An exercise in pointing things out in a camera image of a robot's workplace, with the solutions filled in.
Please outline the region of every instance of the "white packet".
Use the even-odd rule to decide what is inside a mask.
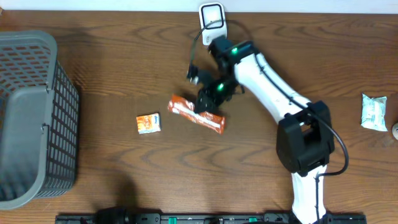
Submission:
[[[388,131],[384,115],[386,114],[387,97],[369,98],[362,94],[362,123],[364,128],[376,131]]]

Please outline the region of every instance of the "wood grain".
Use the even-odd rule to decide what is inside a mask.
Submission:
[[[275,70],[299,93],[330,107],[351,156],[325,180],[332,212],[363,212],[368,223],[398,219],[398,142],[360,126],[361,93],[387,96],[387,128],[398,121],[398,16],[228,14],[254,36]],[[5,11],[0,30],[44,30],[81,88],[80,167],[73,190],[0,212],[0,223],[53,223],[58,213],[124,205],[163,212],[288,210],[290,174],[275,153],[276,124],[247,93],[222,110],[224,135],[166,107],[193,93],[185,79],[197,13]],[[247,39],[234,25],[229,38]],[[216,70],[204,46],[196,63]],[[160,133],[138,135],[135,117],[159,112]],[[343,165],[336,148],[328,170]]]

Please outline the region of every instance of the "white background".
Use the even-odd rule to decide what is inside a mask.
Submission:
[[[0,0],[23,10],[193,11],[203,0]],[[226,12],[398,13],[398,0],[219,0]]]

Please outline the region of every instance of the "small orange and white package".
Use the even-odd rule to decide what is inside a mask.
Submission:
[[[194,108],[195,105],[192,102],[176,95],[172,96],[168,106],[169,111],[180,114],[194,123],[211,128],[218,134],[222,134],[224,132],[225,117],[217,116],[209,112],[196,114],[193,112]]]
[[[160,116],[158,113],[137,117],[138,133],[154,133],[160,131]]]

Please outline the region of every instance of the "table surface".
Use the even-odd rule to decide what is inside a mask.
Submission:
[[[330,108],[350,154],[346,173],[325,179],[325,206],[398,218],[398,141],[364,129],[361,93],[387,96],[398,121],[398,16],[228,14],[245,24],[295,90]],[[53,223],[58,213],[124,205],[166,213],[289,210],[292,181],[275,153],[277,125],[248,92],[222,105],[224,135],[167,111],[172,94],[196,94],[185,75],[197,13],[5,11],[0,30],[44,30],[81,88],[80,160],[74,188],[1,211],[0,223]],[[247,35],[233,24],[229,38]],[[196,64],[216,65],[198,43]],[[136,116],[160,113],[162,131],[138,135]],[[328,170],[343,165],[336,147]]]

